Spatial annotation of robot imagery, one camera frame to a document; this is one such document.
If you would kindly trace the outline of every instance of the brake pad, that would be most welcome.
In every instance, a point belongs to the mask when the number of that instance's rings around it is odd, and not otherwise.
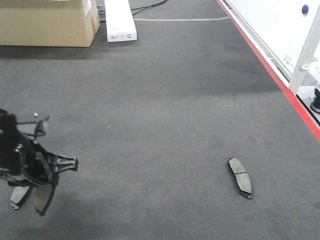
[[[14,210],[19,210],[20,207],[25,203],[27,198],[32,192],[33,187],[31,186],[16,186],[11,194],[11,205]]]
[[[227,166],[229,167],[239,193],[248,199],[252,199],[251,180],[242,163],[233,157],[228,161]]]

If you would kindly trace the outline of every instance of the black cable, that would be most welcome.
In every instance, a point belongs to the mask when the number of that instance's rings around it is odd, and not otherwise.
[[[131,11],[139,10],[139,11],[133,13],[132,16],[137,15],[137,14],[139,14],[139,13],[141,13],[141,12],[147,10],[147,9],[151,9],[151,8],[158,7],[158,6],[162,5],[162,4],[167,3],[168,1],[169,1],[169,0],[163,0],[163,1],[161,1],[161,2],[152,4],[152,5],[149,5],[149,6],[141,6],[141,7],[132,8]],[[105,12],[105,10],[99,10],[99,11],[98,11],[98,13],[103,13],[103,12]],[[105,23],[106,20],[105,20],[105,19],[101,19],[99,22],[100,22],[100,23]]]
[[[152,5],[150,5],[150,6],[142,6],[142,7],[132,8],[131,11],[139,10],[139,11],[133,13],[132,16],[137,15],[137,14],[139,14],[139,13],[141,13],[141,12],[147,10],[147,9],[154,8],[154,7],[158,7],[158,6],[162,5],[162,4],[165,4],[165,3],[168,2],[168,1],[169,1],[169,0],[163,0],[163,1],[161,1],[161,2],[152,4]]]

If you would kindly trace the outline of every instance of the red floor line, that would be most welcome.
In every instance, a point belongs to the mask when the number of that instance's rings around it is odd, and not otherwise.
[[[312,116],[309,115],[306,108],[302,105],[302,103],[297,99],[297,97],[292,93],[290,89],[287,88],[287,86],[281,81],[277,73],[272,69],[272,67],[267,63],[265,58],[262,56],[262,54],[259,52],[259,50],[256,48],[256,46],[250,41],[248,36],[244,33],[242,28],[238,25],[238,23],[235,21],[233,16],[229,13],[229,11],[226,9],[225,5],[222,4],[221,0],[218,0],[218,3],[221,5],[221,7],[224,9],[224,11],[229,15],[229,17],[232,19],[233,23],[237,27],[237,29],[240,31],[242,36],[244,37],[245,41],[249,44],[250,48],[253,50],[253,52],[256,54],[258,59],[261,61],[263,66],[266,68],[268,73],[271,75],[273,80],[277,83],[279,88],[282,90],[282,92],[286,95],[288,100],[291,102],[293,107],[297,110],[297,112],[300,114],[302,119],[305,121],[305,123],[309,126],[311,131],[314,133],[314,135],[318,138],[320,141],[320,128],[319,126],[314,122],[312,119]]]

